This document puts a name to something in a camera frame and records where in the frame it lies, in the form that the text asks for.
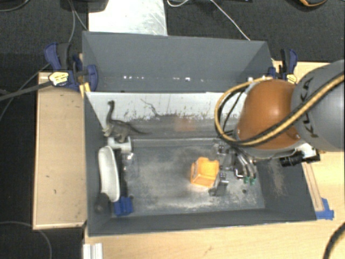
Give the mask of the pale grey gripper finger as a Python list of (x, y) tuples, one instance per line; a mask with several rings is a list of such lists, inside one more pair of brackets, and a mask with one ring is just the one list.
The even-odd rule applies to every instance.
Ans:
[(223, 196), (226, 192), (229, 180), (227, 179), (227, 174), (224, 172), (219, 172), (217, 174), (215, 183), (210, 189), (211, 196)]
[(220, 169), (223, 171), (230, 171), (232, 166), (232, 152), (229, 150), (229, 147), (218, 142), (215, 144), (215, 151)]

